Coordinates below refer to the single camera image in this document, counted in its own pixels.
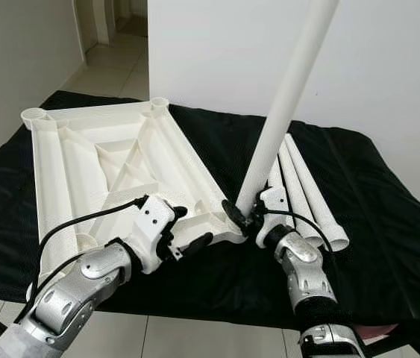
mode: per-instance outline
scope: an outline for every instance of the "black tablecloth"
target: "black tablecloth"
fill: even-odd
[[[58,91],[42,107],[129,101]],[[170,110],[223,192],[235,201],[264,118],[179,106]],[[334,289],[343,309],[359,324],[403,323],[420,329],[420,203],[366,136],[302,122],[293,122],[289,131],[351,239],[347,249],[336,253],[339,286]],[[37,263],[33,169],[31,134],[21,127],[0,148],[0,299],[7,301],[24,300]],[[333,280],[332,267],[325,268]],[[291,328],[285,281],[272,255],[251,240],[223,242],[136,277],[101,309]]]

